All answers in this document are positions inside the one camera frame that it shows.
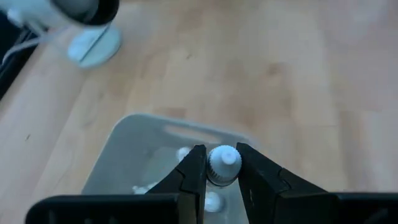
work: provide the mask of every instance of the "white object in bin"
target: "white object in bin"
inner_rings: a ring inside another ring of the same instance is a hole
[[[206,192],[205,195],[205,211],[220,212],[224,207],[224,200],[216,192]]]
[[[182,147],[179,150],[177,150],[176,156],[177,156],[178,162],[181,162],[184,159],[184,157],[188,155],[189,151],[190,151],[189,147]]]
[[[213,184],[224,187],[235,181],[241,166],[238,150],[232,146],[218,146],[209,152],[207,176]]]

